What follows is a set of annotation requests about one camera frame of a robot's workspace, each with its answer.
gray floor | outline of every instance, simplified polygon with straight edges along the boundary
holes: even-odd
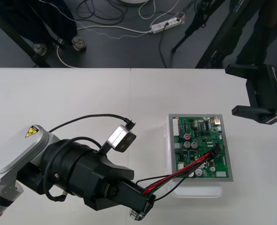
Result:
[[[167,11],[176,2],[176,0],[155,0],[156,11]],[[69,8],[75,11],[81,0],[65,0]],[[118,11],[105,0],[95,1],[97,9],[111,15],[118,15]],[[188,0],[181,0],[179,5],[173,12],[179,11]],[[203,29],[196,31],[182,46],[179,48],[173,58],[170,57],[171,48],[183,37],[185,30],[192,22],[194,12],[191,11],[187,15],[186,23],[178,27],[165,31],[162,43],[162,52],[164,58],[170,67],[173,68],[194,68],[208,47],[215,33],[218,31],[222,22],[228,14],[227,0],[209,19],[207,25]],[[153,5],[148,5],[142,10],[143,14],[153,11]],[[127,18],[138,15],[138,8],[129,8],[126,15]],[[162,17],[158,22],[171,18],[170,15]],[[243,35],[238,43],[235,52],[224,60],[224,66],[234,63],[236,56],[244,46],[253,31],[253,25],[257,19],[257,15],[244,28]],[[152,20],[142,20],[138,18],[134,21],[127,21],[119,24],[134,30],[147,31]],[[85,26],[94,25],[91,22],[81,22]],[[106,33],[112,37],[121,35],[138,35],[137,33],[120,30],[95,28],[99,33]],[[111,39],[105,35],[98,35],[93,31],[81,30],[81,36],[86,40],[86,52],[76,52],[71,47],[64,51],[60,50],[62,59],[69,65],[79,68],[163,68],[158,52],[158,43],[160,34],[146,34],[139,38],[125,37],[119,40]],[[58,60],[56,52],[53,52],[47,62],[54,68],[65,67]],[[269,47],[266,63],[277,65],[277,40]],[[25,54],[19,46],[17,46],[1,29],[0,29],[0,67],[20,67],[29,68],[34,64],[27,54]]]

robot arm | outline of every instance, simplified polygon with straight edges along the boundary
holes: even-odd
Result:
[[[19,181],[40,195],[55,185],[63,190],[61,201],[76,195],[94,210],[121,204],[142,220],[155,196],[144,196],[143,188],[131,181],[134,171],[106,156],[111,148],[124,152],[132,144],[136,136],[131,128],[120,125],[99,151],[60,140],[38,125],[22,129],[0,148],[0,216],[23,193]]]

electrolytic capacitor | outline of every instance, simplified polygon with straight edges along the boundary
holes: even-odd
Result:
[[[196,176],[200,177],[202,175],[202,170],[201,169],[195,170],[195,174]]]
[[[184,139],[185,139],[185,140],[188,141],[188,140],[190,140],[190,138],[191,138],[191,135],[190,135],[190,134],[185,134],[185,135],[184,135]]]
[[[210,167],[209,171],[215,172],[215,168],[212,166],[212,167]]]
[[[192,147],[193,149],[198,148],[197,142],[192,142],[192,143],[191,143],[191,147]]]
[[[184,142],[184,147],[185,147],[186,149],[190,148],[190,146],[191,146],[191,143],[190,143],[190,142]]]

red wire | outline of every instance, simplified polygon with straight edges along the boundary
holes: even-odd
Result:
[[[202,156],[201,158],[197,159],[196,161],[190,163],[189,165],[187,165],[186,167],[182,168],[181,170],[178,170],[177,172],[171,174],[170,176],[158,181],[157,183],[153,184],[152,186],[150,186],[148,189],[146,189],[143,194],[147,195],[149,194],[154,188],[156,188],[157,186],[161,185],[162,183],[164,183],[165,181],[169,180],[171,177],[181,174],[183,171],[187,170],[189,167],[191,167],[192,165],[194,165],[195,163],[198,163],[202,160],[204,160],[207,156],[209,155],[209,152],[207,154],[205,154],[204,156]]]

white cable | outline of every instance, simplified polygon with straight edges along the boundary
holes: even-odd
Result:
[[[88,27],[80,27],[77,30],[84,30],[86,28],[90,28],[90,27],[105,27],[105,28],[120,28],[120,29],[124,29],[124,30],[129,30],[132,32],[136,32],[136,33],[140,33],[140,34],[147,34],[147,33],[151,33],[152,31],[138,31],[138,30],[132,30],[126,27],[119,27],[119,26],[103,26],[103,25],[93,25],[93,26],[88,26]]]
[[[178,1],[176,2],[176,4],[173,6],[173,8],[170,9],[168,12],[166,12],[166,13],[164,13],[164,14],[161,14],[159,17],[155,18],[155,19],[152,21],[152,23],[150,24],[150,28],[151,28],[151,26],[153,25],[153,23],[154,23],[156,20],[158,20],[158,19],[161,18],[162,16],[168,14],[169,12],[171,12],[171,11],[176,7],[176,5],[177,5],[179,2],[180,2],[180,0],[178,0]]]
[[[59,55],[59,46],[57,46],[56,52],[57,52],[57,57],[58,57],[58,59],[60,60],[60,62],[62,62],[63,65],[65,65],[66,67],[69,67],[69,68],[78,68],[78,67],[73,67],[73,66],[70,66],[70,65],[66,64],[66,63],[60,58],[60,55]]]
[[[153,12],[152,16],[146,18],[146,17],[143,17],[143,16],[140,14],[141,8],[142,8],[145,4],[147,4],[148,2],[149,2],[149,0],[147,0],[147,1],[146,1],[143,5],[141,5],[141,6],[139,7],[139,9],[138,9],[138,14],[139,14],[140,18],[142,18],[143,20],[149,20],[149,19],[151,19],[151,18],[155,15],[155,12],[156,12],[155,0],[153,0],[154,12]]]
[[[59,9],[56,5],[54,5],[54,4],[50,3],[50,2],[45,2],[45,1],[43,1],[43,0],[38,0],[38,1],[53,6],[54,8],[56,8],[56,9],[58,10],[58,12],[59,12],[60,14],[62,14],[62,15],[63,15],[64,17],[66,17],[67,19],[69,19],[69,20],[71,20],[71,21],[74,21],[74,22],[76,22],[76,23],[79,23],[79,24],[83,27],[83,29],[86,29],[86,30],[89,30],[89,31],[93,31],[93,32],[95,32],[95,33],[97,33],[97,34],[99,34],[99,35],[105,35],[105,36],[107,36],[108,38],[111,38],[111,39],[121,39],[121,38],[124,38],[124,37],[130,37],[130,38],[133,38],[133,37],[134,37],[134,38],[138,38],[138,37],[140,37],[140,36],[143,36],[143,35],[145,35],[145,34],[151,32],[151,30],[150,30],[150,31],[148,31],[148,32],[146,32],[146,33],[142,33],[142,34],[140,34],[140,35],[138,35],[138,36],[133,36],[133,35],[122,35],[122,36],[120,36],[120,37],[111,37],[111,36],[109,36],[108,34],[105,34],[105,33],[98,33],[98,32],[95,31],[95,30],[88,29],[88,27],[85,27],[81,22],[79,22],[79,21],[77,21],[77,20],[73,20],[73,19],[69,18],[68,16],[66,16],[62,11],[60,11],[60,9]]]
[[[100,26],[100,25],[92,25],[92,26],[87,26],[87,27],[81,27],[81,28],[78,28],[77,30],[84,30],[84,29],[87,30],[87,28],[92,28],[92,27],[119,28],[119,29],[124,29],[124,30],[129,30],[129,31],[141,33],[140,36],[142,36],[142,35],[147,34],[147,33],[150,32],[150,31],[143,32],[143,31],[131,30],[131,29],[128,29],[128,28],[125,28],[125,27],[119,27],[119,26]],[[66,64],[66,63],[60,58],[60,55],[59,55],[59,46],[57,46],[56,53],[57,53],[57,57],[58,57],[59,61],[62,62],[63,65],[65,65],[66,67],[69,67],[69,68],[78,68],[78,67],[73,67],[73,66],[70,66],[70,65]]]

